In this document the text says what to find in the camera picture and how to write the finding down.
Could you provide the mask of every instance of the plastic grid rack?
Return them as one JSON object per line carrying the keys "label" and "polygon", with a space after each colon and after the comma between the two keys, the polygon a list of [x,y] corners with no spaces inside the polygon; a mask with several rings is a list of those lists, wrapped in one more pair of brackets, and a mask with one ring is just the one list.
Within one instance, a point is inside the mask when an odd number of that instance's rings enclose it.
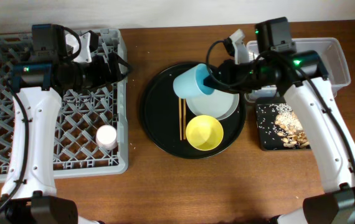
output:
{"label": "plastic grid rack", "polygon": [[[78,30],[81,35],[87,30]],[[126,47],[118,29],[92,30],[99,38],[93,55],[111,51],[126,60]],[[12,96],[5,81],[13,65],[32,48],[31,34],[0,35],[0,182],[6,179],[14,127]],[[59,111],[54,141],[55,178],[120,174],[128,168],[128,123],[125,108],[126,80],[78,94],[69,90]],[[117,129],[118,147],[105,150],[95,143],[96,130],[104,124]]]}

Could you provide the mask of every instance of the blue cup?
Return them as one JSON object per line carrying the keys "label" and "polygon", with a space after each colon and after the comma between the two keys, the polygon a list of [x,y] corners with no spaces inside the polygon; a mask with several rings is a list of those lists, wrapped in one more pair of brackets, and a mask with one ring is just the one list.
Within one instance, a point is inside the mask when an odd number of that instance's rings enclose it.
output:
{"label": "blue cup", "polygon": [[210,95],[214,89],[204,85],[204,79],[208,76],[207,66],[198,64],[175,78],[173,90],[182,99]]}

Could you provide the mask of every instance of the wooden chopstick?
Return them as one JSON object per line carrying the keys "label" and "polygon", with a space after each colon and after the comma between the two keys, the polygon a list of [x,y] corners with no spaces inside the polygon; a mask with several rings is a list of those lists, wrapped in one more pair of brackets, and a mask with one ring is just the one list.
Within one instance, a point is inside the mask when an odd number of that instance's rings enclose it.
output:
{"label": "wooden chopstick", "polygon": [[186,99],[183,99],[183,139],[186,139]]}
{"label": "wooden chopstick", "polygon": [[179,135],[182,141],[182,99],[179,97]]}

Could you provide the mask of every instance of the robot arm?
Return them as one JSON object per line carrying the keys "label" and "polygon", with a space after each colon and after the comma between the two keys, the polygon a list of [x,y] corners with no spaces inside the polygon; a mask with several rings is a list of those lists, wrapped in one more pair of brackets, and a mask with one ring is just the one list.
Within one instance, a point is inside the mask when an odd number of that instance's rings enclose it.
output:
{"label": "robot arm", "polygon": [[[355,163],[355,143],[334,102],[323,62],[315,51],[296,52],[286,18],[257,24],[255,33],[260,52],[257,59],[240,64],[236,63],[237,59],[226,60],[216,72],[211,72],[204,84],[233,93],[276,85],[278,93],[293,108],[308,136],[325,192],[324,195],[306,198],[303,208],[275,217],[272,223],[354,223],[355,167],[352,164]],[[231,38],[222,42],[229,55],[235,55],[229,46],[233,42]]]}
{"label": "robot arm", "polygon": [[[70,33],[67,38],[65,30]],[[0,223],[102,223],[79,217],[73,201],[56,197],[54,130],[64,91],[96,90],[121,81],[131,67],[113,52],[91,57],[98,47],[98,36],[92,31],[78,36],[59,25],[34,25],[32,38],[31,59],[14,66],[9,87],[15,126]],[[73,48],[71,55],[66,44]],[[126,73],[120,64],[128,68]]]}

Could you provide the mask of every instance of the white cup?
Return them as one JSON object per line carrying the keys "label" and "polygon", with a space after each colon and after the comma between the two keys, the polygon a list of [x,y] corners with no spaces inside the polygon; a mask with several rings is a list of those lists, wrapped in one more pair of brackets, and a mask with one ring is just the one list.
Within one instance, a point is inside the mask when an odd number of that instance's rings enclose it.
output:
{"label": "white cup", "polygon": [[96,132],[96,143],[106,150],[117,147],[116,129],[111,125],[101,126]]}

